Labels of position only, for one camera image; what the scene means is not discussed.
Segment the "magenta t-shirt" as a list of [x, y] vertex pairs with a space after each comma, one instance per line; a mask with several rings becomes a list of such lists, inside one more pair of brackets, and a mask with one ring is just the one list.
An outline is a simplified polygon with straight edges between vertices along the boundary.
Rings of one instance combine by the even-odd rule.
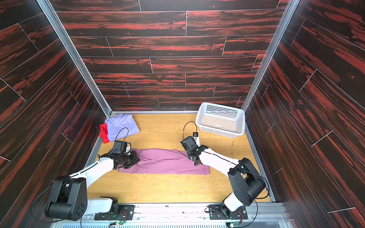
[[128, 174], [177, 174], [209, 175], [210, 168], [187, 158], [187, 152], [165, 149], [135, 149], [140, 161], [129, 169], [120, 167], [120, 173]]

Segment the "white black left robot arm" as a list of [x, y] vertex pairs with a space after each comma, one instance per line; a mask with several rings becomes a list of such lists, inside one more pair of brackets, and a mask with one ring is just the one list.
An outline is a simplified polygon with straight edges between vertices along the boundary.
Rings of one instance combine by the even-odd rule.
[[48, 218], [80, 220], [84, 215], [95, 215], [96, 219], [117, 220], [123, 218], [117, 198], [89, 198], [87, 189], [104, 174], [118, 168], [129, 169], [140, 161], [131, 143], [115, 141], [113, 148], [100, 156], [96, 162], [69, 176], [56, 178], [45, 206]]

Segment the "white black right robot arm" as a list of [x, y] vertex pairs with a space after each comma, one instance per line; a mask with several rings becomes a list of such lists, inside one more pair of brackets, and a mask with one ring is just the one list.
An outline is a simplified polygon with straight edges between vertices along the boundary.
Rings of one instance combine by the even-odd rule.
[[181, 145], [187, 152], [187, 158], [195, 165], [207, 165], [229, 178], [232, 193], [221, 203], [221, 210], [226, 216], [241, 206], [250, 206], [267, 188], [265, 179], [249, 159], [237, 160], [221, 155], [206, 145], [199, 145], [192, 136], [183, 139]]

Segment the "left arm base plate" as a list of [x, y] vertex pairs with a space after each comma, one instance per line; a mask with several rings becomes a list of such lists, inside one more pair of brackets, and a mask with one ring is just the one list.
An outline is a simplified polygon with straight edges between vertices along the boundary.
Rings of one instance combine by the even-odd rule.
[[119, 204], [118, 206], [113, 206], [109, 212], [97, 213], [94, 217], [94, 220], [128, 221], [133, 219], [134, 212], [135, 205]]

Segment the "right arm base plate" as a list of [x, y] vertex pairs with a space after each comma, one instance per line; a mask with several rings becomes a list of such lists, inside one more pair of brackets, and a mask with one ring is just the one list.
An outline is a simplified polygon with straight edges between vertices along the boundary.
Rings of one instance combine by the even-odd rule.
[[208, 213], [210, 220], [248, 219], [248, 215], [244, 206], [239, 207], [235, 211], [230, 211], [226, 206], [223, 206], [222, 204], [210, 204], [204, 210], [204, 212]]

